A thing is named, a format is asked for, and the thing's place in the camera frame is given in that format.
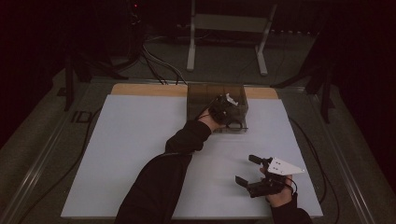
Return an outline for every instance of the dark background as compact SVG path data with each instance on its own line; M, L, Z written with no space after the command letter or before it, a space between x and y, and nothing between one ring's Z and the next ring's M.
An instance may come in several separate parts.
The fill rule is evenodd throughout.
M197 10L223 14L256 15L260 1L206 1ZM332 83L370 146L389 183L396 159L396 21L394 4L386 1L278 1L272 28L318 35L307 61L331 62ZM143 22L159 35L180 34L177 25L190 22L185 0L136 1ZM119 38L117 26L128 22L125 1L2 1L0 2L1 134L8 140L40 99L50 90L52 77L64 68L70 46L105 60L124 55L117 46L129 42L127 31Z

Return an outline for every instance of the black sleeve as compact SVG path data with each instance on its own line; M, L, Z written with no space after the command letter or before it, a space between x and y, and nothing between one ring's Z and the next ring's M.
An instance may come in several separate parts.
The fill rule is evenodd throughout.
M297 196L294 193L291 202L271 207L275 224L312 224L312 219L305 210L297 207Z
M115 223L169 223L195 150L211 134L201 121L187 121L165 145L165 153L149 161L123 200Z

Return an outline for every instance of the table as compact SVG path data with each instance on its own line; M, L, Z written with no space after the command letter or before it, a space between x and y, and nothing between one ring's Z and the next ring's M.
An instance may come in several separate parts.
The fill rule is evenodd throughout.
M262 18L211 15L195 12L195 0L191 0L191 32L190 32L190 48L187 60L187 70L193 71L195 62L195 30L223 30L223 31L241 31L262 33L262 41L256 46L257 62L260 68L260 74L267 76L268 71L265 65L262 51L268 38L272 20L275 15L277 4L273 4L270 14L263 15Z
M187 86L115 85L61 216L114 217L141 168L163 153L165 141L183 126L186 95ZM243 134L212 134L204 149L194 154L174 219L271 216L263 198L250 199L248 192L234 182L236 175L249 182L260 180L259 166L248 161L249 154L278 157L307 171L276 91L246 87L246 95L249 130ZM312 217L322 216L308 172L296 175L294 180L299 187L299 205Z

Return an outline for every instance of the clear plastic box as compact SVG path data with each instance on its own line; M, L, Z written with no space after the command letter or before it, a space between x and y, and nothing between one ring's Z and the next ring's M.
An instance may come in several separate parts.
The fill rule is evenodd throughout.
M227 93L238 103L233 113L233 118L237 121L223 129L217 130L217 133L245 133L248 129L245 120L248 112L248 100L243 85L189 83L187 91L187 119L195 119L216 97Z

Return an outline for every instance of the gray floor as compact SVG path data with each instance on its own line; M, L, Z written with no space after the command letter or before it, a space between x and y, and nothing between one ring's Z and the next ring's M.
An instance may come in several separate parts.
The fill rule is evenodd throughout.
M264 50L269 75L259 74L252 43L218 46L205 42L197 47L195 70L186 72L188 42L185 38L169 41L155 38L146 43L149 52L176 67L186 81L243 83L269 86L295 76L315 38L307 35L270 35ZM175 75L156 66L171 82ZM155 81L146 63L137 62L122 71L128 82ZM69 113L64 112L63 97L56 96L64 86L64 71L54 78L53 89L0 150L0 204L4 223L18 223L25 211L46 192L76 161L82 150L87 123L71 122L75 111L94 112L117 83L108 77L95 77L91 83L80 83L77 100ZM394 223L396 198L380 172L359 128L348 113L336 87L332 87L330 124L318 114L320 95L304 92L306 79L277 90L288 114L297 121L318 152L324 171L335 189L327 184L321 204L324 216L314 223ZM303 133L292 123L297 141L315 185L318 198L325 193L322 174ZM77 168L60 182L27 214L22 223L112 223L113 219L63 219L60 214ZM175 223L272 223L272 220L175 221Z

